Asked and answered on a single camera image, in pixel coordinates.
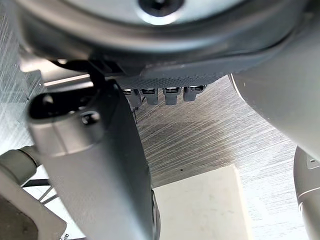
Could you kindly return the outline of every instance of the gray plastic housing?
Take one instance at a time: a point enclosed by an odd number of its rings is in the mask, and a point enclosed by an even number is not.
[[[9,150],[0,155],[0,171],[19,185],[23,185],[37,172],[39,161],[34,146]]]
[[[320,164],[297,147],[294,184],[299,209],[310,240],[320,239]]]
[[[230,78],[258,114],[320,161],[320,3],[313,3],[304,30],[292,43]]]
[[[61,201],[88,239],[158,239],[149,167],[114,80],[37,96],[28,127]]]
[[[67,224],[60,217],[51,212],[41,202],[23,190],[15,181],[12,180],[6,173],[0,170],[0,198],[8,201],[11,205],[15,206],[19,211],[30,218],[37,228],[38,240],[59,240],[65,232]],[[0,224],[8,222],[9,216],[0,211]],[[15,216],[14,224],[10,225],[16,231],[21,231],[23,226],[20,225],[20,214]],[[33,233],[28,232],[27,229],[24,233],[25,239],[28,239]],[[0,239],[10,239],[12,235],[10,230],[0,231]]]

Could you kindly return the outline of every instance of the metal bracket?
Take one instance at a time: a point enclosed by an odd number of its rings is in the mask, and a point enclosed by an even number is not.
[[[27,52],[23,48],[19,49],[19,66],[24,73],[39,70],[43,85],[50,92],[71,91],[93,87],[94,85],[89,74],[62,68],[47,59]]]

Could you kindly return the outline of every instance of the black plastic part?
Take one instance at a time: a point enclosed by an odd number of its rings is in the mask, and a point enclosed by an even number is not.
[[[130,105],[134,108],[139,108],[142,105],[141,95],[137,89],[125,89],[124,95],[128,99]]]
[[[185,102],[192,102],[196,100],[196,96],[198,94],[203,93],[206,89],[206,85],[199,85],[199,86],[185,86],[183,88],[183,101]]]
[[[140,90],[141,95],[146,98],[146,101],[149,105],[158,104],[158,89],[157,88],[147,88]]]
[[[165,97],[165,104],[166,105],[176,105],[177,104],[177,97],[181,93],[181,87],[168,87],[163,88],[163,95]]]
[[[292,31],[308,0],[245,1],[219,16],[165,27],[107,21],[63,1],[8,2],[20,41],[38,56],[87,60],[97,54],[121,65],[144,67],[268,48]]]

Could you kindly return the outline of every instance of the hole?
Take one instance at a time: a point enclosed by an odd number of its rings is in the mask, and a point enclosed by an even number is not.
[[[176,94],[179,92],[179,88],[178,87],[167,87],[167,88],[165,88],[165,92],[167,94]]]
[[[204,86],[191,86],[190,92],[200,92],[204,90]]]
[[[85,125],[92,125],[99,121],[100,115],[95,111],[85,112],[82,115],[82,122]]]
[[[184,0],[139,0],[141,9],[154,17],[164,17],[176,12]]]
[[[156,93],[156,89],[154,88],[147,88],[147,89],[142,89],[141,92],[145,95],[147,94],[155,94]]]

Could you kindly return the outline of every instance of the white component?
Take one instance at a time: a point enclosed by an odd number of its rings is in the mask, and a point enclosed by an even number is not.
[[[154,189],[160,240],[251,240],[251,223],[234,165]]]

